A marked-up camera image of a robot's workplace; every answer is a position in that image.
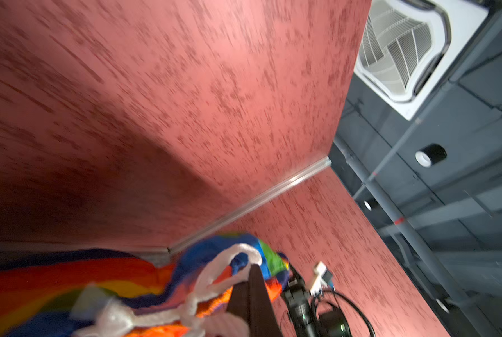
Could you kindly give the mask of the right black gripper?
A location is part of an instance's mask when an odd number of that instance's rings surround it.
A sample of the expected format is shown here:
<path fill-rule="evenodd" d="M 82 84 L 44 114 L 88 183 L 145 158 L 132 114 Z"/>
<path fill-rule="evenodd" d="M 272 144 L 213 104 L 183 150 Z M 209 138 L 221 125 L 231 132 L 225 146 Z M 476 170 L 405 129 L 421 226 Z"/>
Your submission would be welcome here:
<path fill-rule="evenodd" d="M 297 337 L 317 337 L 315 315 L 311 313 L 309 298 L 303 277 L 291 265 L 287 287 L 281 294 Z"/>

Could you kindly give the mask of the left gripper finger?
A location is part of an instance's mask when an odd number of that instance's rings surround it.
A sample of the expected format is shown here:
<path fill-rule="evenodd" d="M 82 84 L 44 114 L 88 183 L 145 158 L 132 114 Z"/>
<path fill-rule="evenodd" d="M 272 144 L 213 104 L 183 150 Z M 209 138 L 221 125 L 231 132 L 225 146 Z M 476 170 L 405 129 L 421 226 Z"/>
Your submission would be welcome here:
<path fill-rule="evenodd" d="M 244 321 L 246 336 L 282 336 L 258 265 L 250 268 L 247 281 L 234 286 L 227 312 Z"/>

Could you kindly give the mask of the colourful blue orange shorts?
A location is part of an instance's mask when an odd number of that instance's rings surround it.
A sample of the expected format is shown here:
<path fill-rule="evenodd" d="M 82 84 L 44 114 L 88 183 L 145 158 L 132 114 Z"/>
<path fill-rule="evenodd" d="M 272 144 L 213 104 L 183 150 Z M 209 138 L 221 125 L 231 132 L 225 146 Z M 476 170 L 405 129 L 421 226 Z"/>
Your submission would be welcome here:
<path fill-rule="evenodd" d="M 247 233 L 199 241 L 160 268 L 107 249 L 36 254 L 0 266 L 0 336 L 71 336 L 91 325 L 108 299 L 139 313 L 175 308 L 203 268 L 236 244 L 260 253 L 269 298 L 276 300 L 287 285 L 289 261 Z"/>

